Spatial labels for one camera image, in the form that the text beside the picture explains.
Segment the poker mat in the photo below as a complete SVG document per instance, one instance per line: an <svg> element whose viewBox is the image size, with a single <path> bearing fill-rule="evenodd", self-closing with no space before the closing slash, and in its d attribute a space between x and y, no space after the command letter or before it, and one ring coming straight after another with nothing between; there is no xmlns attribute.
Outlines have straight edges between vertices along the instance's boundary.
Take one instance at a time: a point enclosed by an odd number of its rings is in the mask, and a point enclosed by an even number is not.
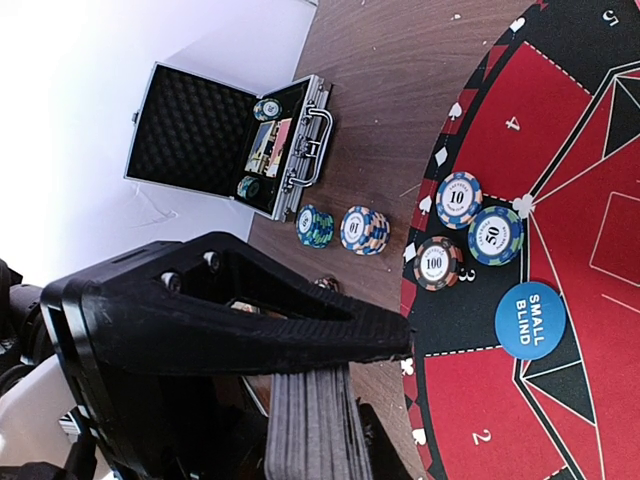
<svg viewBox="0 0 640 480"><path fill-rule="evenodd" d="M478 263L436 213L439 184L470 172L483 208L523 218L519 257ZM456 285L416 281L420 245L462 250ZM640 0L537 0L472 73L428 159L402 280L415 329L402 364L429 478L630 479L640 471ZM566 307L559 346L508 355L497 305L523 282Z"/></svg>

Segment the black foam lining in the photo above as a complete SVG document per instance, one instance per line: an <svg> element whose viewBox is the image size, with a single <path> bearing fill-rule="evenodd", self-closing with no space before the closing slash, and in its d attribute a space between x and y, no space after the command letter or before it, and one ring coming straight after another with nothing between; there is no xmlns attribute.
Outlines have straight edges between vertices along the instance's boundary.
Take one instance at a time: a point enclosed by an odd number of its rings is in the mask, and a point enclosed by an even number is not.
<svg viewBox="0 0 640 480"><path fill-rule="evenodd" d="M233 195L255 102L249 93L156 65L127 176Z"/></svg>

